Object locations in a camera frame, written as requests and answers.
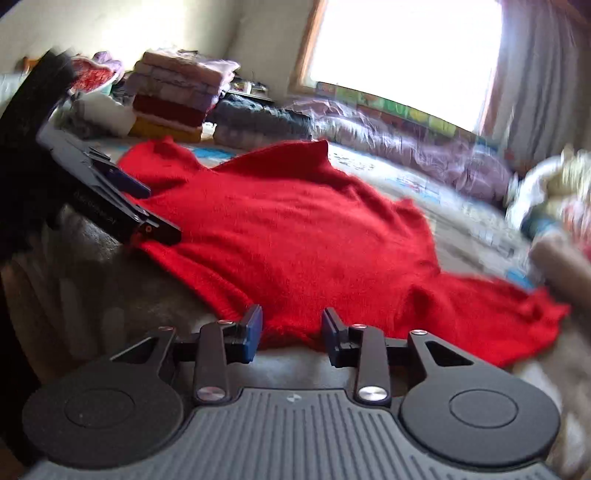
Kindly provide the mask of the red knit sweater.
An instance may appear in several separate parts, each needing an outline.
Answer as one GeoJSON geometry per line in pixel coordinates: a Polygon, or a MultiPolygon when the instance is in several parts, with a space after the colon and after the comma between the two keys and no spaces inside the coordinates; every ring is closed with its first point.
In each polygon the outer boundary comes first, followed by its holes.
{"type": "Polygon", "coordinates": [[[384,197],[328,156],[324,141],[287,142],[208,168],[169,139],[138,144],[120,168],[181,239],[135,246],[220,318],[260,305],[265,348],[321,348],[328,307],[389,337],[424,329],[500,367],[556,341],[567,305],[543,288],[444,271],[411,200],[384,197]]]}

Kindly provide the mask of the tall stack folded clothes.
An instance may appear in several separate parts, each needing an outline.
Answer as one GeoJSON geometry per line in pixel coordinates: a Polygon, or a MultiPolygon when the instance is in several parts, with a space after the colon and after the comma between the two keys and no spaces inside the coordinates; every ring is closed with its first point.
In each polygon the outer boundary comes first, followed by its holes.
{"type": "Polygon", "coordinates": [[[235,78],[240,65],[190,52],[147,50],[125,81],[138,138],[171,137],[197,143],[211,110],[235,78]]]}

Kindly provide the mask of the folded denim clothes stack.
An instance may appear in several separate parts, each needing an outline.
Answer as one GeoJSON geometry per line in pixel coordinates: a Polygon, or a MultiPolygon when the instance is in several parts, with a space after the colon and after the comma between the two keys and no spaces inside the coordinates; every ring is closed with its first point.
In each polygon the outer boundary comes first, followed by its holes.
{"type": "Polygon", "coordinates": [[[281,141],[308,141],[314,136],[311,118],[284,108],[226,94],[206,116],[214,142],[238,150],[255,150],[281,141]]]}

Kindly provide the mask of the white folded garment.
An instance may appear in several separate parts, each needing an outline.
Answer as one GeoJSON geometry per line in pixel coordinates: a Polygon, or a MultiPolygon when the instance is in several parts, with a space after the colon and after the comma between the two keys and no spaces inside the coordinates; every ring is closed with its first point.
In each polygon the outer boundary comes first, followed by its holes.
{"type": "Polygon", "coordinates": [[[131,107],[99,92],[78,97],[73,110],[82,120],[120,138],[126,137],[136,122],[131,107]]]}

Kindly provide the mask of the red patterned cushion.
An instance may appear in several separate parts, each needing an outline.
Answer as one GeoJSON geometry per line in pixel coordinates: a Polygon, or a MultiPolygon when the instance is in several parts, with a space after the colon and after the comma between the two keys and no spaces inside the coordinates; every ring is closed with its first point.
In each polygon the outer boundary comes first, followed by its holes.
{"type": "Polygon", "coordinates": [[[75,81],[71,89],[81,93],[100,91],[117,82],[124,73],[122,63],[105,51],[97,52],[92,58],[74,56],[72,66],[75,81]]]}

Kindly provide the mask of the folded beige sweater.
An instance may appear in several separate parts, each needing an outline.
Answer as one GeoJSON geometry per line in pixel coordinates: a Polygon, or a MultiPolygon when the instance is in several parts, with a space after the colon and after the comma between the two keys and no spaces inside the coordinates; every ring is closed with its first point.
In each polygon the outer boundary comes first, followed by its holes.
{"type": "Polygon", "coordinates": [[[558,293],[576,306],[590,309],[590,261],[566,233],[548,230],[538,235],[529,257],[558,293]]]}

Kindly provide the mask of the purple crumpled duvet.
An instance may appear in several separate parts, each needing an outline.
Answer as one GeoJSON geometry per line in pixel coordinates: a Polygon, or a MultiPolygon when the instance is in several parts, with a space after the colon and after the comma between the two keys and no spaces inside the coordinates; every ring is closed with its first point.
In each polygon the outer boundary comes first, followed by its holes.
{"type": "Polygon", "coordinates": [[[500,205],[509,192],[510,169],[483,146],[440,138],[418,125],[399,130],[329,99],[295,98],[286,108],[311,118],[315,138],[415,170],[465,196],[500,205]]]}

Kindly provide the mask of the pile of folded quilts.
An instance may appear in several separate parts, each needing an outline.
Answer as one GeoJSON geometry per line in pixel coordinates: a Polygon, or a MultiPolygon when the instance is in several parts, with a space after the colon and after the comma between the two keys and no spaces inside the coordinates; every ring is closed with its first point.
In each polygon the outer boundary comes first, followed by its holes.
{"type": "Polygon", "coordinates": [[[531,214],[557,222],[590,256],[590,152],[567,145],[559,156],[540,162],[516,187],[506,211],[515,228],[531,214]]]}

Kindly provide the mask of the colourful alphabet headboard panel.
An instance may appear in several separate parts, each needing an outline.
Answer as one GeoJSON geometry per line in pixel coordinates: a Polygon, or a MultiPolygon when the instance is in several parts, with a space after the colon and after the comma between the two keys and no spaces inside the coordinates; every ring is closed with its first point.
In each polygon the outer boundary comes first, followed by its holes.
{"type": "Polygon", "coordinates": [[[315,85],[315,93],[318,96],[355,107],[363,114],[380,119],[391,126],[402,126],[405,123],[413,124],[446,138],[459,138],[468,142],[479,141],[479,136],[474,132],[467,131],[421,110],[380,96],[325,82],[318,82],[315,85]]]}

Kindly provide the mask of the grey curtain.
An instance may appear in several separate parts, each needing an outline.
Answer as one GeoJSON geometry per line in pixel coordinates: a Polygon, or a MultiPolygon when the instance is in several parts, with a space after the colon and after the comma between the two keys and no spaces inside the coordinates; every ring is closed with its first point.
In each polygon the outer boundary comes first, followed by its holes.
{"type": "Polygon", "coordinates": [[[503,1],[484,135],[517,168],[590,148],[590,27],[564,1],[503,1]]]}

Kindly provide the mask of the window with wooden frame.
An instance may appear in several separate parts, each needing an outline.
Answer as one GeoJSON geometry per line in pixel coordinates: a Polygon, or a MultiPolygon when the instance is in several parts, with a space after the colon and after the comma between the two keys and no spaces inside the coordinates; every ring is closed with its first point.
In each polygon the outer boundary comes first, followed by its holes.
{"type": "Polygon", "coordinates": [[[502,38],[498,1],[321,1],[297,82],[393,100],[477,132],[502,38]]]}

